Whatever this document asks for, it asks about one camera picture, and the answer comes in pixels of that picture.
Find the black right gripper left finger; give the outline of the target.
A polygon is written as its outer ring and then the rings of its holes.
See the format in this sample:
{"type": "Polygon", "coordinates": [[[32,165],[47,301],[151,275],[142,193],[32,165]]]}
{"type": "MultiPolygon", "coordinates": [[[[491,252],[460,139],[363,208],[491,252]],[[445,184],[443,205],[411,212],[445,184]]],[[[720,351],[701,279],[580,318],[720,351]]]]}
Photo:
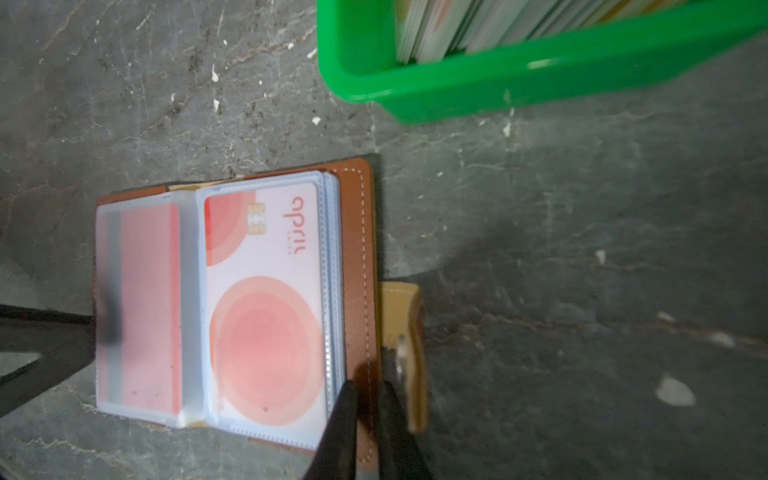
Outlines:
{"type": "Polygon", "coordinates": [[[347,380],[304,480],[352,480],[356,478],[358,389],[347,380]]]}

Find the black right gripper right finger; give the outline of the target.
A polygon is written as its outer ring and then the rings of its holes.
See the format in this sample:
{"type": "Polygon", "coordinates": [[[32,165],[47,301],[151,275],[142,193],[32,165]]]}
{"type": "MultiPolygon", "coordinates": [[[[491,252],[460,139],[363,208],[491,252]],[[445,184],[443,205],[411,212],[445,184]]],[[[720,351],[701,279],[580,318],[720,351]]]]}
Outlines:
{"type": "Polygon", "coordinates": [[[379,478],[382,480],[432,478],[414,436],[408,431],[406,415],[394,386],[379,384],[378,393],[379,478]]]}

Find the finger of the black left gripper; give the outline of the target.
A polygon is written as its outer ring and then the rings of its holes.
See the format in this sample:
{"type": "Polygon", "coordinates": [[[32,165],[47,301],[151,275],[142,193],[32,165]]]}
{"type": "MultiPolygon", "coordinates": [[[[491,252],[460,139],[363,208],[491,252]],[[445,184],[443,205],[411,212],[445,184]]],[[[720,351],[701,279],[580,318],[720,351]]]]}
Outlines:
{"type": "Polygon", "coordinates": [[[95,347],[92,315],[3,305],[1,350],[39,357],[1,376],[1,414],[13,412],[90,365],[95,347]]]}

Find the pink red credit card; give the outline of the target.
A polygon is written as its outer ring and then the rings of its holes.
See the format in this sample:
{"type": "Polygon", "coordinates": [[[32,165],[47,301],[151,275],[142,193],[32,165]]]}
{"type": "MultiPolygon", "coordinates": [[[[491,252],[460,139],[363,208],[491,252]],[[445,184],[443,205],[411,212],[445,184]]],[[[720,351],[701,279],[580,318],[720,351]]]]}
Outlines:
{"type": "Polygon", "coordinates": [[[220,191],[203,202],[212,409],[309,430],[325,413],[318,187],[220,191]]]}
{"type": "Polygon", "coordinates": [[[177,423],[182,409],[178,207],[99,206],[95,273],[98,408],[177,423]]]}

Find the brown leather card holder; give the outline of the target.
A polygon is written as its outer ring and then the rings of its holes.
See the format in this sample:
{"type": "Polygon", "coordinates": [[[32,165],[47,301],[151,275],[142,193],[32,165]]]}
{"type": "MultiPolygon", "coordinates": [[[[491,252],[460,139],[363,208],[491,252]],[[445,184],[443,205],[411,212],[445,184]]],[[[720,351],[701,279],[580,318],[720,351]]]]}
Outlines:
{"type": "Polygon", "coordinates": [[[237,180],[145,187],[103,197],[98,207],[126,202],[140,206],[172,203],[179,209],[182,409],[173,425],[123,417],[172,428],[215,428],[315,456],[340,390],[352,380],[359,394],[356,471],[379,474],[378,393],[379,384],[389,381],[406,415],[408,431],[415,438],[425,430],[428,387],[422,292],[414,284],[383,282],[378,277],[374,178],[366,160],[341,160],[237,180]],[[220,191],[300,182],[316,184],[319,196],[324,416],[309,430],[220,421],[212,409],[203,202],[220,191]]]}

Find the green plastic card bin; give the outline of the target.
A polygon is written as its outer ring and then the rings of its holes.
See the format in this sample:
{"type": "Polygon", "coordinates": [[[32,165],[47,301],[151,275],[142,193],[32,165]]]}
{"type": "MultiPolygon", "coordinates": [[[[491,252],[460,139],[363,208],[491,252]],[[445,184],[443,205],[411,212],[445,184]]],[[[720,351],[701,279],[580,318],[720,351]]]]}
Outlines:
{"type": "Polygon", "coordinates": [[[377,103],[403,124],[637,89],[764,32],[764,1],[679,8],[431,64],[401,65],[391,1],[319,1],[318,65],[333,94],[377,103]]]}

